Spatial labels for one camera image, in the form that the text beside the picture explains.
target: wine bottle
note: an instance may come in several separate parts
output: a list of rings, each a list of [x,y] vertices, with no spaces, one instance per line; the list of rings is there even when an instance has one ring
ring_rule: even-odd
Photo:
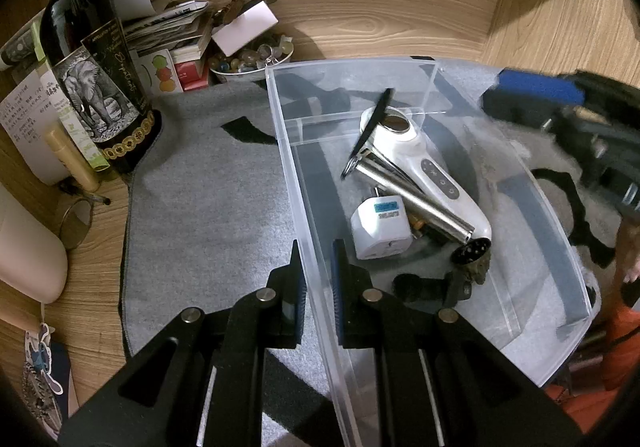
[[[40,42],[61,89],[111,165],[130,172],[159,131],[110,0],[50,0]]]

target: elephant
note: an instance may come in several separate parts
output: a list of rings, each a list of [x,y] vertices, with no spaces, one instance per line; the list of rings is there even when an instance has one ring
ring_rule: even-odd
[[[118,103],[121,117],[130,110],[127,98],[109,76],[90,60],[75,63],[68,70],[64,83],[76,111],[92,130],[95,130],[96,124],[91,116],[90,106],[107,125],[107,129],[116,122],[107,112],[105,98],[112,97]]]

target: white cylinder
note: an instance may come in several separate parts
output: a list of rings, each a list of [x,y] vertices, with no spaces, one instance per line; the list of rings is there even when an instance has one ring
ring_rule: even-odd
[[[0,184],[0,279],[32,299],[54,302],[66,281],[62,241]]]

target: clear plastic container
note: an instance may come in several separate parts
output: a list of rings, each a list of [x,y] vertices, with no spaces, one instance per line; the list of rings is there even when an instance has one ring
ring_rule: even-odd
[[[455,245],[424,237],[405,253],[358,261],[349,220],[372,196],[357,173],[340,181],[360,115],[385,88],[440,151],[449,173],[492,225],[486,282],[457,310],[538,385],[561,366],[593,316],[577,256],[555,212],[495,125],[436,61],[375,58],[303,62],[268,69],[276,135],[311,309],[338,421],[348,446],[378,445],[370,350],[344,350],[335,334],[330,254],[341,237],[353,264],[390,291],[398,273],[443,278]]]

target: elephant picture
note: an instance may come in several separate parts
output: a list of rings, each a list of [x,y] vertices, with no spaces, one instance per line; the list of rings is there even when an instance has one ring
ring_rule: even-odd
[[[110,139],[138,116],[137,109],[88,53],[68,63],[61,82],[96,142]]]

